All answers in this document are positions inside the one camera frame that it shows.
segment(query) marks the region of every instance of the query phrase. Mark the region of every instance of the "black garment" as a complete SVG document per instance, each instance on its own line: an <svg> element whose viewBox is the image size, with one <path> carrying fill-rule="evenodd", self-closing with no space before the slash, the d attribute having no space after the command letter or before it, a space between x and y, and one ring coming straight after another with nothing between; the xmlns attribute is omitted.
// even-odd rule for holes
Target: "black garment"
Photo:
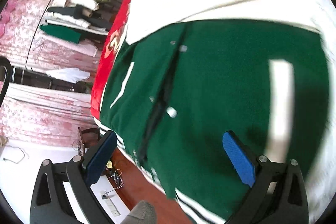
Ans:
<svg viewBox="0 0 336 224"><path fill-rule="evenodd" d="M85 30L80 30L80 29L76 29L76 28L71 28L71 27L66 27L68 29L71 29L79 34L81 34L80 39L79 40L83 40L83 39L90 39L90 40L97 40L100 42L105 42L106 40L106 35L103 34L97 34L97 33L92 33L92 32L88 32Z"/></svg>
<svg viewBox="0 0 336 224"><path fill-rule="evenodd" d="M83 16L83 19L90 22L91 25L94 27L105 28L108 31L112 28L112 23L108 22L106 19L103 18L92 18Z"/></svg>
<svg viewBox="0 0 336 224"><path fill-rule="evenodd" d="M72 16L75 19L81 19L83 16L83 8L82 5L76 5L75 7L49 7L47 12L55 12L60 13L64 16Z"/></svg>

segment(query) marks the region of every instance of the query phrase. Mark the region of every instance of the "stack of clothes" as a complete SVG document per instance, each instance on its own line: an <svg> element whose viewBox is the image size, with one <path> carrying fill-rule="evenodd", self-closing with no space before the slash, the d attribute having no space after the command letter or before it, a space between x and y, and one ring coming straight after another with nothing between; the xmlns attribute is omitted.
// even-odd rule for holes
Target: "stack of clothes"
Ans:
<svg viewBox="0 0 336 224"><path fill-rule="evenodd" d="M78 44L104 42L112 23L102 12L111 0L53 0L40 26L47 35Z"/></svg>

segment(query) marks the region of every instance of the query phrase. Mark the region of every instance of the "white wall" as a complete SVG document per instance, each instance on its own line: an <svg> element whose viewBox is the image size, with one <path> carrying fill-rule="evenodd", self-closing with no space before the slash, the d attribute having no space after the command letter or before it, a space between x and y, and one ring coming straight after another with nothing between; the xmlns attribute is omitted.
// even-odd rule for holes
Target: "white wall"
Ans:
<svg viewBox="0 0 336 224"><path fill-rule="evenodd" d="M65 162L69 161L74 155L77 155L78 152L67 147L38 145L16 140L9 140L8 144L22 148L28 156L26 155L19 164L14 164L4 161L3 158L18 161L22 157L21 151L10 147L0 148L0 188L16 215L24 224L29 224L31 199L42 161L50 159L53 163ZM87 223L70 184L65 183L65 187L77 219L83 223ZM91 189L96 197L99 198L101 195L100 191L110 191L112 190L112 186L107 178L102 176L96 184L91 186ZM115 192L112 192L109 196L121 213L121 216L113 218L111 212L108 211L106 203L101 198L100 202L108 215L118 224L129 213L129 210Z"/></svg>

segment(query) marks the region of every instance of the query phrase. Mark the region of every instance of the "wooden floor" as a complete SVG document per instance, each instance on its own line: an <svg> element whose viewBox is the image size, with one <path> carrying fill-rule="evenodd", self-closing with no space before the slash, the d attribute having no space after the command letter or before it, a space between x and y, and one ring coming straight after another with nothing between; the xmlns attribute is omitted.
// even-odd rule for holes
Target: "wooden floor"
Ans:
<svg viewBox="0 0 336 224"><path fill-rule="evenodd" d="M116 149L112 156L112 163L116 169L122 171L124 186L116 192L132 210L141 200L151 203L156 210L157 224L191 224L175 200L168 200L155 186L151 185L137 167Z"/></svg>

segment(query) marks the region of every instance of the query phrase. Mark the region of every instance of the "gray sock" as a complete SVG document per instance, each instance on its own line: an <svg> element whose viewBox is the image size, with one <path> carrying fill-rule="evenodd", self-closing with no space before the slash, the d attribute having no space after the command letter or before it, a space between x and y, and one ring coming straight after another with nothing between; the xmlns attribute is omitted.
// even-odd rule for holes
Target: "gray sock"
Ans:
<svg viewBox="0 0 336 224"><path fill-rule="evenodd" d="M142 200L132 209L121 224L156 224L156 222L156 213L153 205Z"/></svg>

